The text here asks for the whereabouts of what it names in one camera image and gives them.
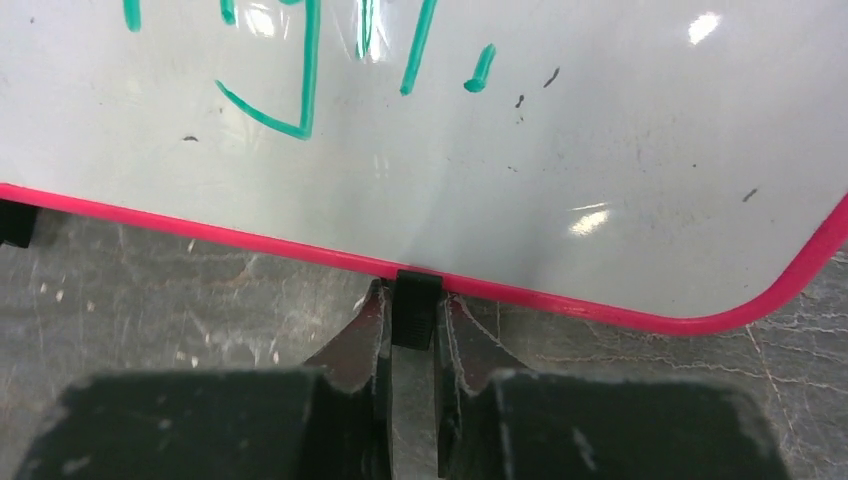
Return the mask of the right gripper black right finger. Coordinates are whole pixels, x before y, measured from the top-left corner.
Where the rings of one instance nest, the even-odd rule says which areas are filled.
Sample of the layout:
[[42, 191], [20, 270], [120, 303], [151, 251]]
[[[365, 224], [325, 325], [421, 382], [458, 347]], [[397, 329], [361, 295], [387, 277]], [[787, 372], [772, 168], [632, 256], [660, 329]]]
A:
[[436, 310], [444, 479], [786, 479], [753, 399], [727, 384], [529, 368], [458, 295]]

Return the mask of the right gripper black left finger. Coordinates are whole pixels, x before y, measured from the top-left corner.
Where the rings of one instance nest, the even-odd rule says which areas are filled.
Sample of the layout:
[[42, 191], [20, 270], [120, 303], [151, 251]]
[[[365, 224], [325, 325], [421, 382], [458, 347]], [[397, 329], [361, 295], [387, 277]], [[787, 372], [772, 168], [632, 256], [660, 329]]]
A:
[[388, 479], [391, 292], [288, 369], [104, 374], [47, 413], [20, 479]]

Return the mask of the pink framed whiteboard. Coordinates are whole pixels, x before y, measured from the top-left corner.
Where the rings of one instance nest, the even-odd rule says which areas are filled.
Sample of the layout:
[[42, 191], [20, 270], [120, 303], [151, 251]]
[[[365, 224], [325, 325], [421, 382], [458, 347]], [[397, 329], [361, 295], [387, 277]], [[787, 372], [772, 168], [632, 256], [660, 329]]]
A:
[[734, 329], [847, 239], [847, 5], [5, 1], [1, 196]]

